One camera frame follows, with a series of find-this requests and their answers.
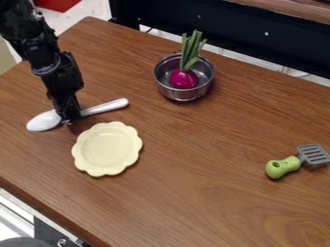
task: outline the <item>spoon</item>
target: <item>spoon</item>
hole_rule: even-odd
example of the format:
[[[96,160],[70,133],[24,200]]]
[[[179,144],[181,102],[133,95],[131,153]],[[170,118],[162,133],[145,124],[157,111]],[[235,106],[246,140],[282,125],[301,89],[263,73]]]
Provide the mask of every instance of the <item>spoon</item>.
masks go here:
[[[128,103],[129,102],[127,98],[120,98],[104,104],[84,109],[80,112],[80,114],[81,117],[87,117],[102,112],[108,112],[124,108],[128,105]],[[58,124],[60,124],[61,121],[62,118],[56,113],[55,109],[53,109],[37,115],[35,118],[30,120],[29,123],[26,124],[26,128],[29,131],[34,132],[46,131],[48,129],[56,127]]]

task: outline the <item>plate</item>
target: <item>plate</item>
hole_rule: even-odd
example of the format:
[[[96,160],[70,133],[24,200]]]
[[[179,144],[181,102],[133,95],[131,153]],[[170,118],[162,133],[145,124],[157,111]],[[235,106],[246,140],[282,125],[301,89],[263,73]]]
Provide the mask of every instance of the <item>plate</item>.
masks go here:
[[[142,146],[134,127],[98,123],[78,136],[71,152],[78,170],[92,177],[114,176],[138,160]]]

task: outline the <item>slotted spatula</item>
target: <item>slotted spatula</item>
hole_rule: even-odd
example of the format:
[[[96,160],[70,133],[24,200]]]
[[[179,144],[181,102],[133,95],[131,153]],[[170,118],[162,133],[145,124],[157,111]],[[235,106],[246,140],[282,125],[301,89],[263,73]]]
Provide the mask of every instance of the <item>slotted spatula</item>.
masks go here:
[[[297,171],[302,162],[309,165],[321,165],[330,162],[329,154],[319,144],[309,144],[298,147],[299,156],[290,156],[284,160],[270,160],[265,171],[271,178],[280,178],[283,175]]]

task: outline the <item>bowl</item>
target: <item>bowl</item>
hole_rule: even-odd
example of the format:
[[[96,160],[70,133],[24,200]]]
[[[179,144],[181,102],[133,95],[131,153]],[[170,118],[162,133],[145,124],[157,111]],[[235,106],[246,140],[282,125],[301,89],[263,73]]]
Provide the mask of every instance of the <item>bowl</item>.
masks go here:
[[[165,97],[177,101],[191,101],[204,96],[210,89],[214,77],[214,66],[205,57],[199,56],[199,61],[193,70],[199,78],[196,87],[191,89],[177,89],[170,84],[171,73],[179,68],[181,54],[174,54],[162,59],[154,68],[154,78],[158,89]]]

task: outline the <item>gray spatula head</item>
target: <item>gray spatula head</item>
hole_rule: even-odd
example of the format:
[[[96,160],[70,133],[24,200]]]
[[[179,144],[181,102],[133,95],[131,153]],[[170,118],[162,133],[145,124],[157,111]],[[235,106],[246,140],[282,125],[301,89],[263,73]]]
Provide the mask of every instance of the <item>gray spatula head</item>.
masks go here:
[[[310,165],[320,165],[330,162],[329,154],[319,144],[309,144],[298,147],[299,159]]]

